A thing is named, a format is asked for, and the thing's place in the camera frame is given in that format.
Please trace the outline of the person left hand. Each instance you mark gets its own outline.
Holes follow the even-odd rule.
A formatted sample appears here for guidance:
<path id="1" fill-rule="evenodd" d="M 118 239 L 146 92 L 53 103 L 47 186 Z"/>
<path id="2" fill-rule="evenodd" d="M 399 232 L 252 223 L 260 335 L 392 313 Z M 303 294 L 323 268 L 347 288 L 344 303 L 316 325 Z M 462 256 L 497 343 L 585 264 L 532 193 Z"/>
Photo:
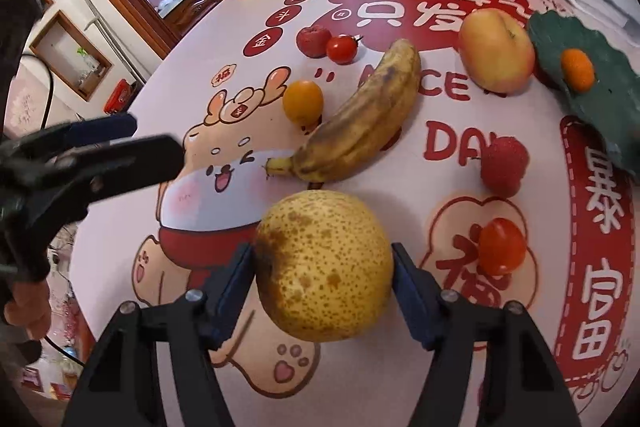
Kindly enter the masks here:
<path id="1" fill-rule="evenodd" d="M 8 324 L 25 329 L 31 340 L 46 337 L 52 320 L 48 282 L 15 282 L 11 293 L 11 300 L 3 307 Z"/>

